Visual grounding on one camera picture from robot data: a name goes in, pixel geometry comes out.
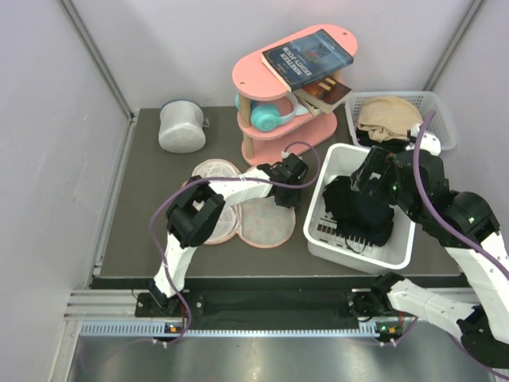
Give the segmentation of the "floral mesh laundry bag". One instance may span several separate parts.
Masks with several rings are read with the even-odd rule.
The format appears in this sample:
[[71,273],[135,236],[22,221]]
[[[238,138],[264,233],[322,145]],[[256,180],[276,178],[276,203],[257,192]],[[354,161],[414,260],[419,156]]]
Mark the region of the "floral mesh laundry bag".
[[294,208],[276,204],[272,194],[276,187],[262,170],[251,167],[240,173],[228,161],[211,159],[195,167],[192,175],[207,178],[212,190],[226,201],[207,245],[238,236],[255,248],[275,248],[292,236],[296,224]]

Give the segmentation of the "black bra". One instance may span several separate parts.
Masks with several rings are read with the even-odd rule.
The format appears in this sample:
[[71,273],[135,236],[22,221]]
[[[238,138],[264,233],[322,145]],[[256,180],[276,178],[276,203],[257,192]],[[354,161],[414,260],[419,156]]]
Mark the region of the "black bra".
[[368,246],[368,242],[365,239],[353,235],[346,235],[344,237],[344,244],[349,251],[359,255],[362,255]]

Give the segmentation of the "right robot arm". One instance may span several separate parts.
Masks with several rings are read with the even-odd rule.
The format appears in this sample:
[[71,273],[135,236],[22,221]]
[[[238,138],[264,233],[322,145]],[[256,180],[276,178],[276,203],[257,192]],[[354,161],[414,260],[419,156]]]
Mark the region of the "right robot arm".
[[458,264],[476,304],[454,301],[388,272],[351,300],[360,317],[402,311],[458,340],[488,368],[508,367],[508,254],[489,203],[449,188],[441,158],[414,148],[399,154],[372,147],[351,175],[352,189],[400,209]]

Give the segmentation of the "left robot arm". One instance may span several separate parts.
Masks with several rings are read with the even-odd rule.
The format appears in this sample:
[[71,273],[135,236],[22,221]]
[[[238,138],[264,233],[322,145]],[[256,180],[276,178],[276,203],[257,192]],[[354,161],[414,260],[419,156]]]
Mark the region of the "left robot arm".
[[308,169],[296,154],[287,154],[280,162],[261,164],[232,177],[189,178],[166,203],[166,245],[156,244],[161,266],[150,287],[154,308],[166,316],[178,311],[192,257],[210,238],[225,209],[267,197],[273,197],[278,206],[295,207],[300,190],[307,186]]

